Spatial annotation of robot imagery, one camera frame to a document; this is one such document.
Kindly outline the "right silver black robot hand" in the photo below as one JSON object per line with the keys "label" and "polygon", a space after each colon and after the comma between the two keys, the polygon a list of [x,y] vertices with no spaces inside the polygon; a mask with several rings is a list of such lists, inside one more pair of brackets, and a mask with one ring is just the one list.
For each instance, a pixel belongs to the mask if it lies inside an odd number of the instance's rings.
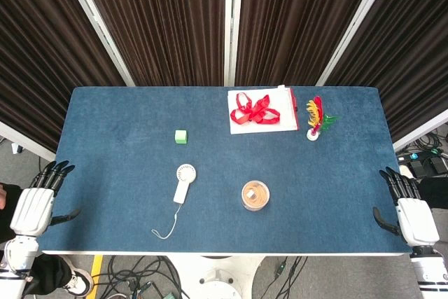
{"label": "right silver black robot hand", "polygon": [[438,230],[428,203],[422,199],[415,179],[408,178],[387,167],[379,174],[386,181],[391,194],[398,222],[387,223],[377,207],[372,214],[377,225],[400,236],[411,248],[434,246],[440,240]]}

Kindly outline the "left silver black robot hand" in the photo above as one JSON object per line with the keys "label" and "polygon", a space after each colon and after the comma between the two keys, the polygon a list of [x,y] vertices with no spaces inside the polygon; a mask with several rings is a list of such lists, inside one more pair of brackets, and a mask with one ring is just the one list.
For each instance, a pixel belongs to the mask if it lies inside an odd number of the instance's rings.
{"label": "left silver black robot hand", "polygon": [[49,226],[75,219],[80,209],[53,216],[54,201],[67,175],[75,169],[69,161],[48,163],[25,188],[17,202],[10,228],[18,236],[41,236]]}

